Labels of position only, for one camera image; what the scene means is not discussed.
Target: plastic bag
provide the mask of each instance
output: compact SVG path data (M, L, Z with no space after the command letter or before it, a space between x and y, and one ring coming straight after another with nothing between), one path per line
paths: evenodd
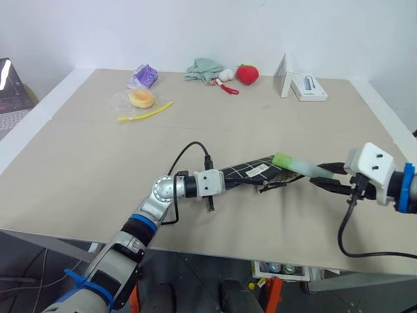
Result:
M154 99L154 104L152 106L144 109L138 108L131 103L129 95L139 90L146 90L152 94ZM117 93L111 99L111 103L115 108L118 121L133 121L137 119L144 119L154 114L160 113L172 105L172 102L144 87L130 90L128 89L125 92Z
M150 67L149 64L142 64L134 70L132 78L128 82L129 89L140 87L151 88L153 83L158 79L158 71Z

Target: red strawberry toy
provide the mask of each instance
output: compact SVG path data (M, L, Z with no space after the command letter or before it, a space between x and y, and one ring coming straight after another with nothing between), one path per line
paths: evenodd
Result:
M236 71L237 78L246 85L250 85L259 77L259 72L256 67L251 65L240 65Z

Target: floor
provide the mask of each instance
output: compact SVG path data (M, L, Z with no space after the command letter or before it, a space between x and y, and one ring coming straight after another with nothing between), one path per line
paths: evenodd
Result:
M40 247L0 233L0 248L11 249L8 250L10 253L1 256L0 275L21 276L31 260L38 255L25 276L34 278L41 276L44 252ZM18 259L13 261L11 257L13 254ZM76 263L77 260L49 251L46 258L44 284L61 278L62 270ZM82 272L86 266L87 264L82 263L75 271ZM142 264L139 283L141 302L145 303L153 286L168 282L175 287L177 312L220 312L218 284L225 278L237 279L247 286L248 282L254 281L251 275L251 263L227 258L150 250ZM1 290L16 286L10 282L0 282ZM35 312L46 308L48 303L53 302L73 286L73 282L66 278L54 286L44 288ZM0 293L0 313L33 312L37 293L37 289L21 291L9 297L5 297L7 293ZM15 295L17 295L16 301L10 311ZM417 303L417 280L366 288L324 291L315 295L302 293L297 283L285 283L281 296L283 302L278 306L276 311L278 313L400 313ZM118 312L129 313L129 307L125 306Z

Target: robotic arm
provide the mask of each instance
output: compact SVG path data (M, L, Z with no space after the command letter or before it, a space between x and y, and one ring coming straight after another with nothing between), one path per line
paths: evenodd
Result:
M196 172L191 176L184 171L173 177L166 175L157 179L149 197L142 201L122 230L114 235L91 262L85 275L78 276L66 270L67 274L76 279L77 289L64 295L43 312L97 313L123 307L136 284L138 266L147 246L176 197L208 197L211 200L211 196L225 192L223 172L208 169L212 168L209 156L206 156L205 161L207 169L205 171ZM352 175L352 186L341 185L335 179L321 177L310 179L313 184L328 191L350 196L349 208L338 233L342 253L354 258L383 255L417 258L415 255L400 252L351 254L344 249L341 240L357 200L367 198L376 200L381 205L394 201L397 211L417 213L417 174L414 174L414 167L411 164L406 164L404 172L395 171L392 156L372 143L367 143L362 148L353 149L344 164L320 166L338 174ZM235 182L259 185L251 179L239 179Z
M110 242L88 266L83 277L66 270L76 279L70 291L43 312L97 313L118 310L127 302L139 273L139 263L148 244L176 197L209 197L225 191L223 172L206 170L188 176L162 176Z

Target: green plastic object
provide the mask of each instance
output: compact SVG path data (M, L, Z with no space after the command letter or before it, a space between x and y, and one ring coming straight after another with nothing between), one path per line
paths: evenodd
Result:
M273 165L277 165L281 168L286 168L290 171L295 171L296 173L302 174L307 177L324 177L324 178L333 178L333 173L331 171L320 168L316 165L291 158L288 155L282 153L276 153L272 159Z

